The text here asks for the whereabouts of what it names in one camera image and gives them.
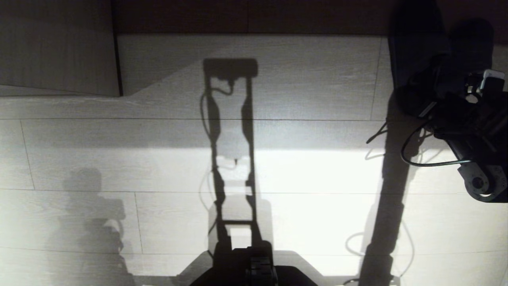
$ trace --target wooden floor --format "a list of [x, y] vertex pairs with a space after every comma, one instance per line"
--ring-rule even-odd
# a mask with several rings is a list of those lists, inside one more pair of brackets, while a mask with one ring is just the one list
[[[258, 223], [276, 264], [319, 285], [359, 275], [383, 180], [398, 176], [383, 158], [417, 124], [388, 109], [385, 38], [122, 35], [118, 47], [124, 97], [0, 98], [1, 285], [188, 285], [211, 267], [205, 58], [258, 62]], [[508, 71], [508, 46], [494, 68]], [[218, 104], [220, 148], [241, 152], [238, 100]], [[396, 146], [386, 133], [367, 144], [387, 117]], [[415, 160], [453, 157], [435, 139], [421, 151]], [[508, 205], [475, 201], [456, 169], [411, 167], [395, 183], [404, 194], [383, 190], [404, 203], [391, 271], [402, 285], [506, 279]]]

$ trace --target black cable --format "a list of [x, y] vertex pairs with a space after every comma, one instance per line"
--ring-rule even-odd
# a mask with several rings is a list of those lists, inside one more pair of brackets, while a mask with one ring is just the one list
[[455, 165], [455, 164], [462, 164], [462, 163], [470, 163], [471, 160], [465, 159], [465, 160], [456, 160], [456, 161], [447, 161], [447, 162], [439, 162], [439, 163], [415, 163], [410, 161], [406, 158], [406, 155], [404, 154], [404, 151], [406, 150], [407, 144], [409, 144], [409, 141], [413, 137], [414, 134], [422, 130], [425, 125], [427, 125], [430, 122], [430, 120], [426, 121], [424, 124], [422, 124], [420, 127], [418, 127], [415, 131], [411, 133], [411, 135], [406, 139], [404, 144], [402, 145], [402, 148], [400, 150], [400, 157], [402, 158], [402, 161], [406, 162], [409, 165], [413, 165], [416, 167], [438, 167], [438, 166], [446, 166], [446, 165]]

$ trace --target cable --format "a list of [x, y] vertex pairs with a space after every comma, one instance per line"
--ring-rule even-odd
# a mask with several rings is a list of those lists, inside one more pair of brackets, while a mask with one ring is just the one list
[[447, 162], [439, 162], [439, 163], [416, 163], [412, 162], [411, 160], [406, 158], [406, 155], [404, 154], [404, 151], [406, 150], [407, 145], [409, 144], [409, 141], [413, 137], [414, 134], [422, 130], [425, 125], [427, 125], [430, 122], [430, 120], [426, 121], [424, 124], [422, 124], [420, 127], [418, 127], [415, 131], [411, 133], [411, 135], [406, 139], [404, 144], [402, 145], [402, 148], [400, 150], [400, 157], [402, 158], [402, 161], [408, 163], [409, 165], [416, 166], [416, 167], [438, 167], [438, 166], [446, 166], [446, 165], [455, 165], [455, 164], [462, 164], [462, 163], [470, 163], [471, 160], [456, 160], [456, 161], [447, 161]]

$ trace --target light gray floor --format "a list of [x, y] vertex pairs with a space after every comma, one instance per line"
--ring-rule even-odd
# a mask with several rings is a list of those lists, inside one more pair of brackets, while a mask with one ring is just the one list
[[[129, 285], [127, 273], [176, 276], [208, 249], [205, 58], [258, 61], [259, 222], [276, 263], [303, 266], [320, 285], [329, 285], [321, 276], [358, 275], [386, 137], [366, 141], [387, 116], [399, 121], [401, 140], [415, 125], [387, 114], [386, 39], [125, 35], [118, 43], [125, 97], [0, 98], [1, 285]], [[495, 48], [494, 67], [508, 71], [508, 47]], [[223, 113], [223, 134], [235, 132], [239, 114]], [[422, 150], [423, 161], [453, 157], [437, 140]], [[392, 268], [400, 275], [414, 256], [403, 285], [498, 286], [506, 273], [508, 205], [469, 197], [456, 168], [410, 168]], [[345, 245], [358, 233], [348, 247], [359, 255]]]

